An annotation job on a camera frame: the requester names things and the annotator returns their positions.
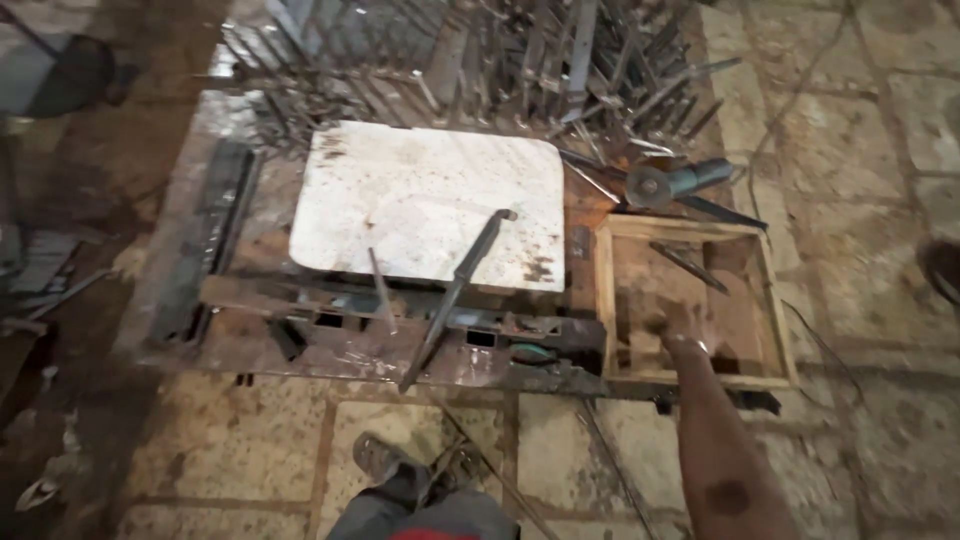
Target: dirty floor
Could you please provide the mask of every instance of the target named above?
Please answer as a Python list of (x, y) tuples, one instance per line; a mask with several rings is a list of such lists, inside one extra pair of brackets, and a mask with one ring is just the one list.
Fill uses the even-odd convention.
[[(99, 283), (58, 312), (62, 376), (33, 405), (34, 429), (19, 442), (42, 439), (55, 451), (59, 435), (50, 441), (39, 427), (60, 433), (63, 414), (76, 409), (84, 467), (64, 501), (12, 516), (6, 501), (42, 468), (42, 453), (30, 449), (45, 448), (14, 440), (2, 456), (21, 465), (0, 475), (17, 487), (4, 490), (0, 535), (323, 539), (366, 485), (350, 459), (357, 433), (374, 430), (430, 460), (451, 428), (422, 395), (400, 397), (392, 386), (260, 376), (237, 386), (231, 374), (162, 376), (111, 363), (200, 89), (189, 74), (204, 70), (226, 3), (79, 3), (89, 32), (127, 47), (146, 73), (119, 109), (35, 126), (29, 200), (37, 212), (69, 209), (115, 234), (82, 254), (84, 264), (116, 258), (128, 278)], [(60, 6), (29, 5), (37, 4)], [(745, 59), (711, 81), (726, 99), (711, 130), (728, 155), (743, 162), (759, 148), (733, 199), (770, 223), (781, 297), (849, 366), (822, 354), (788, 307), (803, 393), (778, 393), (779, 417), (743, 417), (805, 538), (958, 538), (960, 331), (914, 256), (932, 235), (960, 238), (960, 12), (951, 0), (854, 4), (856, 15), (845, 16), (844, 0), (721, 0), (686, 21), (707, 60)], [(564, 540), (644, 537), (575, 403), (447, 397)], [(599, 408), (661, 537), (689, 537), (676, 418), (646, 403)], [(495, 481), (484, 489), (503, 495)], [(522, 534), (540, 537), (533, 527)]]

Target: stone tile floor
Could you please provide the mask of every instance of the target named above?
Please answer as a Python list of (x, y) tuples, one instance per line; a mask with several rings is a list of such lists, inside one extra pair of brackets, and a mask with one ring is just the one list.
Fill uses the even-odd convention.
[[(713, 131), (731, 159), (755, 158), (733, 199), (753, 213), (756, 198), (781, 296), (851, 366), (823, 355), (788, 309), (804, 394), (778, 392), (779, 417), (743, 417), (804, 537), (957, 538), (960, 331), (913, 254), (932, 234), (960, 237), (960, 12), (934, 0), (860, 4), (848, 20), (843, 0), (721, 0), (685, 25), (706, 38), (705, 60), (745, 59), (708, 89), (727, 100)], [(497, 392), (450, 402), (562, 538), (644, 536), (572, 402)], [(646, 403), (600, 411), (660, 535), (689, 537), (675, 419)], [(452, 437), (436, 407), (392, 386), (174, 376), (134, 453), (118, 536), (322, 539), (365, 484), (348, 452), (363, 429), (423, 459)], [(495, 481), (484, 488), (502, 497)]]

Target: wooden box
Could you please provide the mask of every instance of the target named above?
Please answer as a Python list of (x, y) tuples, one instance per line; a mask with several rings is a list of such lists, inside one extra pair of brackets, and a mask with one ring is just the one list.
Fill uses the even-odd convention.
[[(730, 295), (707, 287), (650, 247), (658, 241), (718, 278)], [(797, 385), (783, 308), (774, 291), (770, 250), (753, 227), (684, 219), (610, 215), (596, 232), (597, 311), (607, 328), (603, 376), (608, 380), (676, 383), (657, 328), (663, 308), (700, 309), (719, 346), (711, 359), (731, 389)]]

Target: gray trousers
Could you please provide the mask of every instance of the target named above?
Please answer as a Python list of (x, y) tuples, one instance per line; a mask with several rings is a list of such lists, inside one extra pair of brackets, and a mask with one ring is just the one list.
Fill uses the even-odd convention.
[(400, 463), (382, 484), (361, 491), (347, 504), (326, 540), (386, 540), (396, 532), (427, 528), (480, 540), (516, 540), (519, 527), (486, 493), (461, 489), (414, 511), (429, 470)]

